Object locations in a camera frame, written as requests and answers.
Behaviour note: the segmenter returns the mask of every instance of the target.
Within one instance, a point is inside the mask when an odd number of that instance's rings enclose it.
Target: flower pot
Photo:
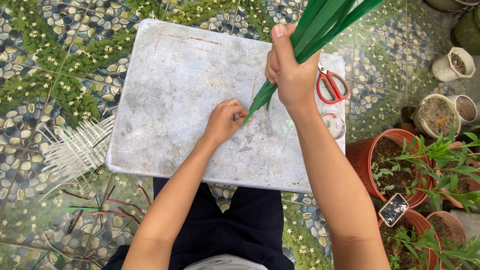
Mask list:
[[[458,20],[452,31],[452,41],[472,55],[480,54],[480,6],[468,11]]]
[[[403,215],[408,222],[415,228],[415,231],[419,234],[423,234],[427,229],[431,228],[430,222],[426,218],[424,218],[422,215],[420,215],[417,211],[412,210],[411,208],[408,208],[408,210],[405,212]],[[378,227],[383,223],[383,220],[377,215],[378,219]],[[432,250],[428,250],[428,261],[429,261],[429,266],[424,266],[422,270],[433,270],[435,269],[435,265],[437,263],[438,257],[435,255],[435,253]]]
[[[447,97],[460,116],[460,124],[467,125],[477,118],[477,106],[471,98],[465,95],[455,95]]]
[[[375,184],[371,170],[373,149],[375,148],[375,145],[381,137],[387,137],[394,140],[399,145],[403,145],[403,139],[406,139],[407,142],[410,143],[410,141],[415,136],[412,133],[402,129],[388,129],[375,138],[366,139],[347,145],[345,148],[345,156],[352,165],[353,169],[355,169],[357,175],[360,177],[363,185],[367,189],[368,194],[371,197],[386,202],[387,198],[380,194],[380,190],[378,190],[377,185]],[[418,143],[415,144],[413,149],[419,149]],[[431,166],[432,161],[429,158],[423,157],[421,159],[429,166]],[[415,177],[420,179],[422,179],[422,177],[425,177],[425,179],[427,179],[426,188],[432,188],[432,177],[428,174],[416,172]],[[416,187],[421,188],[421,181],[416,185]],[[410,208],[416,207],[417,205],[422,203],[422,201],[424,201],[426,197],[427,195],[421,191],[418,191],[415,194],[412,193],[408,196],[404,196]]]
[[[442,219],[442,221],[445,223],[445,225],[450,229],[450,240],[455,241],[459,244],[462,244],[467,241],[467,236],[465,235],[465,230],[462,227],[462,224],[458,219],[450,214],[449,212],[446,211],[437,211],[433,212],[430,215],[427,216],[427,220],[429,220],[432,216],[437,216]],[[456,269],[458,269],[459,265],[456,262],[453,262],[454,266]],[[442,270],[450,270],[450,268],[443,268],[441,267]]]
[[[465,74],[460,73],[452,62],[452,53],[460,57],[465,64]],[[471,78],[475,73],[475,63],[473,57],[463,48],[452,47],[452,49],[435,60],[431,69],[432,75],[439,81],[449,82],[459,78]]]
[[[430,136],[432,138],[435,138],[435,139],[438,138],[439,134],[437,134],[433,130],[431,130],[431,128],[427,125],[427,122],[422,118],[422,116],[420,116],[420,110],[429,98],[441,98],[442,100],[444,100],[447,103],[448,108],[454,114],[452,124],[454,125],[454,131],[455,131],[454,138],[456,138],[458,136],[458,134],[460,133],[460,128],[461,128],[460,114],[458,114],[458,111],[456,111],[455,107],[452,105],[452,102],[447,97],[445,97],[444,95],[440,95],[440,94],[430,94],[430,95],[422,98],[422,100],[420,101],[420,104],[417,106],[417,108],[415,109],[415,111],[413,112],[413,114],[411,116],[411,119],[413,120],[413,123],[415,124],[415,127],[417,128],[417,130],[424,133],[424,134],[427,134],[428,136]]]
[[[463,145],[462,142],[453,142],[450,144],[450,148],[453,148],[453,147],[458,147],[458,146],[461,146]],[[472,159],[468,159],[468,161],[473,164],[473,167],[474,168],[480,168],[480,162],[478,161],[475,161],[475,160],[472,160]],[[435,168],[436,163],[435,161],[432,160],[432,168]],[[440,171],[439,170],[436,170],[435,173],[440,176]],[[438,185],[438,181],[437,180],[433,180],[435,185]],[[470,189],[468,190],[469,192],[470,191],[475,191],[475,190],[479,190],[480,189],[480,184],[477,183],[477,181],[473,180],[473,179],[468,179],[468,183],[470,184]],[[441,191],[443,192],[446,192],[446,189],[444,187],[442,187],[440,189]],[[458,208],[463,208],[462,204],[455,200],[454,198],[452,198],[450,195],[447,195],[447,194],[440,194],[440,197],[444,198],[444,199],[447,199],[449,201],[452,202],[452,204],[455,206],[455,207],[458,207]]]
[[[480,1],[476,3],[467,3],[462,0],[425,0],[425,2],[441,11],[457,11],[466,6],[474,6]]]

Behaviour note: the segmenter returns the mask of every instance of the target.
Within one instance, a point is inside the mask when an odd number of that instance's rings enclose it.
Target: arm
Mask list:
[[[236,99],[218,104],[210,114],[204,135],[190,155],[168,180],[133,238],[122,270],[166,270],[173,242],[187,217],[193,198],[214,151],[241,126],[248,112]],[[176,192],[183,190],[184,199],[172,207]]]
[[[278,84],[297,128],[310,186],[330,228],[335,269],[389,270],[372,201],[317,109],[313,89],[320,52],[299,65],[289,39],[294,29],[273,28],[265,75]]]

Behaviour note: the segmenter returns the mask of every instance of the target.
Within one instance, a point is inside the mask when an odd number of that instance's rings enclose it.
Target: terracotta pot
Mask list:
[[[410,141],[415,136],[412,133],[402,129],[388,129],[375,138],[366,139],[347,145],[345,149],[345,156],[357,172],[363,185],[367,189],[368,194],[371,197],[386,202],[387,198],[380,194],[380,190],[378,190],[377,185],[375,184],[371,170],[373,149],[375,148],[375,145],[381,137],[387,137],[394,140],[398,144],[403,145],[403,139],[406,139],[407,142],[410,143]],[[418,149],[418,147],[418,143],[416,143],[413,148]],[[431,166],[432,164],[432,161],[429,158],[422,157],[421,160],[423,160],[429,166]],[[422,174],[420,172],[417,172],[415,176],[420,179],[422,179],[423,177],[427,179],[427,189],[431,189],[433,187],[432,177],[428,174]],[[416,187],[422,188],[421,181],[416,185]],[[420,203],[422,203],[422,201],[424,201],[426,197],[427,195],[425,193],[418,191],[416,194],[410,194],[409,196],[405,196],[404,198],[407,201],[409,207],[414,208]]]
[[[427,216],[427,220],[432,216],[437,216],[443,220],[445,225],[450,229],[450,240],[455,241],[459,244],[465,243],[467,241],[467,236],[465,235],[465,230],[463,229],[460,221],[452,214],[446,211],[437,211],[433,212]],[[455,268],[458,269],[459,265],[457,262],[453,262]]]
[[[424,218],[420,213],[417,211],[414,211],[412,209],[408,209],[405,214],[403,215],[410,224],[415,228],[415,231],[417,233],[424,233],[425,230],[431,228],[430,222],[426,218]],[[377,215],[378,219],[378,227],[383,223],[383,220]],[[435,253],[432,250],[428,250],[428,261],[429,261],[429,266],[424,266],[422,270],[433,270],[435,269],[435,264],[437,263],[438,257],[435,255]]]
[[[462,142],[453,142],[450,144],[450,147],[458,147],[458,146],[461,146],[463,145]],[[471,160],[471,159],[468,159],[468,161],[470,163],[473,164],[473,167],[478,169],[480,168],[480,162],[478,161],[475,161],[475,160]],[[436,165],[436,162],[434,160],[432,160],[432,168],[434,168]],[[439,170],[436,170],[435,173],[440,176],[440,171]],[[433,182],[435,183],[435,185],[438,185],[438,181],[437,180],[433,180]],[[480,184],[477,183],[477,181],[473,180],[473,179],[468,179],[467,182],[470,184],[470,189],[468,190],[469,192],[470,191],[475,191],[475,190],[480,190]],[[446,192],[446,189],[444,187],[442,187],[440,189],[441,191],[443,192]],[[454,198],[452,198],[450,195],[447,195],[447,194],[440,194],[440,197],[444,198],[444,199],[447,199],[449,201],[452,202],[452,204],[455,206],[455,207],[458,207],[458,208],[463,208],[462,204],[455,200]]]

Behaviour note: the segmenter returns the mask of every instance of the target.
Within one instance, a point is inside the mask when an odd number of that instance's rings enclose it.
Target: black pants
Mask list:
[[[154,197],[167,181],[153,179]],[[230,209],[222,213],[208,185],[201,183],[173,243],[168,269],[182,270],[211,256],[231,254],[269,270],[293,270],[293,263],[282,253],[282,232],[280,191],[239,187]],[[128,246],[120,246],[104,269],[120,270],[127,251]]]

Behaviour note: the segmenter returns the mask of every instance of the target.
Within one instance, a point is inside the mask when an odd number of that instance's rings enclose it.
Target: left hand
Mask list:
[[[239,115],[239,118],[234,120],[236,113]],[[212,143],[215,147],[219,147],[238,130],[247,114],[248,111],[236,98],[224,100],[210,114],[202,138]]]

